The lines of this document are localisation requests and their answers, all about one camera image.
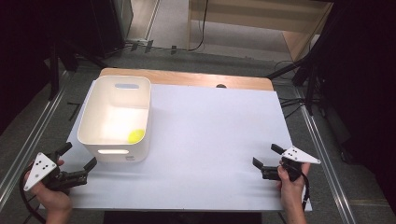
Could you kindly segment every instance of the aluminum rail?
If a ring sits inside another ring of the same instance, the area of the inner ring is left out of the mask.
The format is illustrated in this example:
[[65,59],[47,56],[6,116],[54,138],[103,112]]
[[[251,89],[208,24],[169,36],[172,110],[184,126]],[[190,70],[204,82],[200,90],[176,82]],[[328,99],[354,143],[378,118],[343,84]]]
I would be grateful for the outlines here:
[[17,184],[19,177],[24,169],[28,165],[28,162],[37,146],[38,141],[40,140],[41,135],[45,131],[50,119],[52,118],[53,113],[55,112],[59,102],[61,101],[64,90],[70,81],[71,77],[74,73],[70,73],[64,71],[61,79],[60,84],[61,87],[58,93],[55,95],[52,101],[48,102],[46,107],[44,108],[43,113],[41,114],[40,118],[38,119],[35,127],[30,132],[28,138],[26,139],[23,147],[20,150],[20,153],[15,158],[14,162],[12,163],[11,167],[8,169],[6,176],[4,177],[3,181],[0,184],[0,212],[3,210],[9,195],[11,194],[12,190],[14,189],[15,185]]
[[[297,88],[295,88],[295,94],[299,98],[304,97],[304,94],[301,92],[301,90]],[[327,182],[330,185],[330,190],[332,191],[332,196],[334,197],[334,201],[337,205],[338,212],[341,215],[341,219],[343,219],[343,223],[345,224],[354,224],[356,223],[356,219],[349,205],[347,196],[345,195],[341,183],[338,180],[337,173],[332,167],[332,162],[330,161],[326,147],[324,146],[320,137],[317,124],[315,123],[314,118],[309,115],[305,106],[302,106],[302,111],[306,126],[309,130],[309,133],[311,134],[315,149],[317,150],[318,158],[322,161],[323,171],[326,175]]]

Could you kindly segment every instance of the white triangular marker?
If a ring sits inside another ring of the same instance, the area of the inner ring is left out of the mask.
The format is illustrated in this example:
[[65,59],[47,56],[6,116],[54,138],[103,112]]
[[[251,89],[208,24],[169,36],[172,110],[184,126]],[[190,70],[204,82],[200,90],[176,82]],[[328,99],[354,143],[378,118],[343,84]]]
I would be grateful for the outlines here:
[[292,161],[299,161],[299,162],[309,162],[314,164],[320,164],[320,160],[316,159],[315,157],[301,151],[299,148],[293,146],[286,150],[283,154],[283,157],[288,158]]
[[53,171],[57,165],[50,160],[44,153],[39,152],[35,158],[32,170],[27,178],[24,190],[30,190],[34,185],[41,181],[46,175]]

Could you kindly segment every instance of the tennis ball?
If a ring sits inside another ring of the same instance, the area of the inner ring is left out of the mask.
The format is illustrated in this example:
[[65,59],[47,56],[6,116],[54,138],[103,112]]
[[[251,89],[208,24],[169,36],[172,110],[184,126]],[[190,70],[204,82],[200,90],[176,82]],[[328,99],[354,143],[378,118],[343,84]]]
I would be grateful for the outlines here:
[[143,129],[136,129],[131,131],[128,136],[128,143],[134,144],[142,140],[143,136],[145,135],[145,130]]

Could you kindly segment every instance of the wooden table edge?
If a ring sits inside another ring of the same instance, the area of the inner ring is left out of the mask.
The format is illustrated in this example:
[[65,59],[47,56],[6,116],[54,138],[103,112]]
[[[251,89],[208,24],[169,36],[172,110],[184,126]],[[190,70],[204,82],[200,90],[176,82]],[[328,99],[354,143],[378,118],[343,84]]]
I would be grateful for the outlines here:
[[222,84],[230,89],[244,89],[256,91],[274,90],[271,80],[265,77],[240,77],[205,73],[123,68],[105,68],[101,71],[99,75],[99,77],[102,76],[146,77],[153,84],[201,87],[217,87],[219,84]]

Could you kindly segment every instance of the human hand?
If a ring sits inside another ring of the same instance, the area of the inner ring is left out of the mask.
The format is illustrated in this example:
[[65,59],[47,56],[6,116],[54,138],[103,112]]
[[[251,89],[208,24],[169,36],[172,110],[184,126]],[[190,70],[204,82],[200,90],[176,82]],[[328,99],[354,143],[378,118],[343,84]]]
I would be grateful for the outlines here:
[[[308,175],[309,167],[310,163],[302,164],[303,174]],[[291,182],[288,171],[281,165],[277,167],[277,172],[281,179],[281,182],[277,183],[277,187],[281,192],[280,201],[288,214],[288,223],[306,223],[302,206],[302,194],[305,184],[303,177],[300,176],[294,182]]]
[[[58,165],[61,166],[63,164],[64,161],[58,161]],[[66,194],[61,191],[47,189],[41,181],[34,185],[30,191],[47,209],[47,223],[67,223],[73,207],[70,198]]]

